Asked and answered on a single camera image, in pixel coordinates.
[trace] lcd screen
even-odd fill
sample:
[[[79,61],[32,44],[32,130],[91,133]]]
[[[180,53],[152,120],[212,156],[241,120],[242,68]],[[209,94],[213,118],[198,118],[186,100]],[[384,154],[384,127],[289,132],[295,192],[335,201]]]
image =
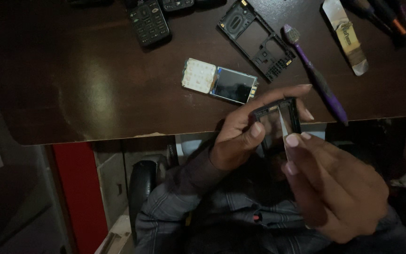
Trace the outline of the lcd screen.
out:
[[[217,67],[216,80],[210,94],[235,102],[247,103],[257,77]]]

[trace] paper label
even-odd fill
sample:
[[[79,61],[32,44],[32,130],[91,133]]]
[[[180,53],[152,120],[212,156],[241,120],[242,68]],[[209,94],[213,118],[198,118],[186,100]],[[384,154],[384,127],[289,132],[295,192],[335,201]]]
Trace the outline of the paper label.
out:
[[[363,51],[360,48],[360,43],[356,38],[352,22],[344,23],[338,26],[338,29],[336,29],[336,34],[338,35],[342,49],[344,50],[344,53],[352,66],[355,66],[366,59]]]

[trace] toothbrush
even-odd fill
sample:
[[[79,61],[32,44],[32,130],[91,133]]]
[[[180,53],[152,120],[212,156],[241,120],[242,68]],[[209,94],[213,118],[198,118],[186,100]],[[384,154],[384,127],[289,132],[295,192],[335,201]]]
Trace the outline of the toothbrush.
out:
[[[312,74],[314,78],[313,85],[319,88],[320,93],[323,95],[331,111],[336,115],[336,118],[339,121],[341,121],[345,126],[348,126],[349,120],[347,120],[346,112],[342,108],[341,103],[339,103],[338,99],[333,94],[324,76],[322,76],[322,74],[318,70],[316,70],[316,68],[313,66],[313,63],[311,63],[308,60],[308,57],[305,55],[305,53],[303,53],[303,50],[299,44],[300,33],[295,28],[292,28],[288,24],[285,24],[283,29],[285,32],[286,39],[289,41],[290,44],[294,46],[297,53],[302,57],[304,65],[307,67],[308,71]]]

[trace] dark brown desk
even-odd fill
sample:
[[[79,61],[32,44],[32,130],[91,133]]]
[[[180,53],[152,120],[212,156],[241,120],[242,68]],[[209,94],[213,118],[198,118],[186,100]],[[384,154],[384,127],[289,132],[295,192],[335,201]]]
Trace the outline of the dark brown desk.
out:
[[[406,48],[396,50],[348,12],[370,66],[356,77],[324,23],[322,2],[251,1],[276,31],[289,23],[301,32],[351,120],[406,116]],[[90,9],[0,2],[0,109],[12,136],[31,145],[212,131],[237,106],[182,89],[189,57],[258,76],[258,94],[308,83],[300,61],[271,84],[246,61],[216,28],[232,3],[169,18],[172,41],[144,52],[119,1]],[[305,102],[317,122],[332,121],[314,91]]]

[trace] black chair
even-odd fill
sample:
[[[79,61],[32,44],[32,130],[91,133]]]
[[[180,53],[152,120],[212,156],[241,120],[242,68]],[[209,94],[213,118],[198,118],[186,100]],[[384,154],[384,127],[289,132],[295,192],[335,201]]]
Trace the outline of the black chair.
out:
[[[147,155],[133,165],[129,180],[128,206],[129,220],[134,244],[137,245],[136,217],[151,191],[164,181],[168,169],[164,155]]]

